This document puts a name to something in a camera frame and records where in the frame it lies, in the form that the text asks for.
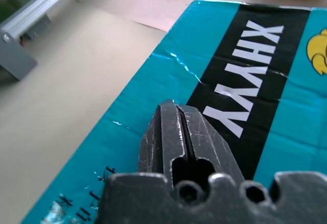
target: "black stripe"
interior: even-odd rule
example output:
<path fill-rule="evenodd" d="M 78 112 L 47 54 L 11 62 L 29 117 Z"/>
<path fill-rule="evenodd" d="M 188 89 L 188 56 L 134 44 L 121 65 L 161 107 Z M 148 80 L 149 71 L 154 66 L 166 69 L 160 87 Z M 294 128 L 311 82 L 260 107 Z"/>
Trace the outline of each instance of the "black stripe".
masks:
<path fill-rule="evenodd" d="M 273 54 L 260 52 L 271 56 L 272 59 L 266 75 L 254 75 L 263 81 L 258 96 L 243 96 L 253 103 L 247 121 L 231 120 L 243 127 L 240 138 L 220 121 L 206 116 L 228 142 L 246 179 L 251 180 L 254 177 L 309 14 L 310 12 L 306 10 L 241 5 L 201 77 L 201 83 L 197 85 L 187 103 L 201 112 L 206 106 L 221 111 L 247 111 L 233 98 L 215 93 L 214 89 L 217 84 L 231 88 L 256 88 L 242 76 L 225 71 L 228 63 L 238 66 L 267 66 L 267 64 L 232 56 L 234 49 L 250 51 L 237 47 L 240 39 L 276 47 Z M 265 28 L 284 26 L 283 32 L 276 34 L 280 36 L 279 42 L 274 43 L 264 36 L 241 37 L 244 30 L 252 30 L 246 27 L 249 20 Z"/>

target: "yellow object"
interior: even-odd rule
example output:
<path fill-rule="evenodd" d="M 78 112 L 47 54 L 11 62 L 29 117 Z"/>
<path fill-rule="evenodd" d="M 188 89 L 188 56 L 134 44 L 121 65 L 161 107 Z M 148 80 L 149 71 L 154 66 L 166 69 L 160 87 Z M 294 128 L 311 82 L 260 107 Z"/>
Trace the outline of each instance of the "yellow object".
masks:
<path fill-rule="evenodd" d="M 327 74 L 327 29 L 310 39 L 307 52 L 313 68 L 321 75 Z"/>

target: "table surface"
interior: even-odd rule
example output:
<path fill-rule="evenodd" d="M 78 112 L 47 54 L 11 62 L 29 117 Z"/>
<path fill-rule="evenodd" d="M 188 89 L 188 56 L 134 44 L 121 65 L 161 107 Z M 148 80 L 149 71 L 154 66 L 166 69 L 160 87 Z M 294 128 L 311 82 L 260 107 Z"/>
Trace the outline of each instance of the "table surface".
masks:
<path fill-rule="evenodd" d="M 27 45 L 39 65 L 19 83 L 0 73 L 0 223 L 25 216 L 191 1 L 67 0 Z"/>

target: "aluminum rail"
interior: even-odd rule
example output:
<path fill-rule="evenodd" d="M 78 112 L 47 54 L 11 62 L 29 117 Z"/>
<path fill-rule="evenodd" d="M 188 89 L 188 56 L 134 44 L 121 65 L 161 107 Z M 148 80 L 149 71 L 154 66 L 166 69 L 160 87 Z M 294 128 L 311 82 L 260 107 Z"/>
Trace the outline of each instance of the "aluminum rail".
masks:
<path fill-rule="evenodd" d="M 32 0 L 0 25 L 2 31 L 18 39 L 61 0 Z"/>

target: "screw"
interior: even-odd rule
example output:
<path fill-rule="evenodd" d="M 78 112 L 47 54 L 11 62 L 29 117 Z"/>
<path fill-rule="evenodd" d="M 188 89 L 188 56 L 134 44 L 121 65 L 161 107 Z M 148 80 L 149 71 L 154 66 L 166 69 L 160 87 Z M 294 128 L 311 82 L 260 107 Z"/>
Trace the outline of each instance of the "screw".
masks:
<path fill-rule="evenodd" d="M 10 38 L 7 34 L 3 35 L 2 39 L 3 39 L 3 41 L 5 41 L 7 43 L 10 42 Z"/>

